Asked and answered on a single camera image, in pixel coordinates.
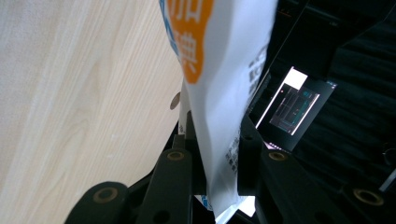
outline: display screen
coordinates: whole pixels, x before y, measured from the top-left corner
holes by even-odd
[[[311,79],[292,67],[256,128],[276,148],[293,150],[335,87],[335,83]]]

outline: wooden surface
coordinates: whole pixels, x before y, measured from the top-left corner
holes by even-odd
[[[63,223],[147,174],[181,79],[157,0],[0,1],[0,223]]]

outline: plastic packaging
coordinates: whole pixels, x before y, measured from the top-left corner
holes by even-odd
[[[236,176],[239,128],[266,58],[276,0],[160,0],[166,32],[180,65],[179,131],[191,110],[217,223],[244,200]]]

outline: black metal bracket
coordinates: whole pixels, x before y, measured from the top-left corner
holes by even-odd
[[[193,129],[191,115],[188,123]],[[205,194],[206,185],[198,149],[193,131],[176,135],[152,175],[129,188],[114,182],[92,187],[65,223],[191,223],[192,195]],[[330,199],[290,153],[268,149],[247,116],[238,160],[238,193],[256,196],[260,223],[394,223],[394,203],[379,190],[345,186],[338,203]]]

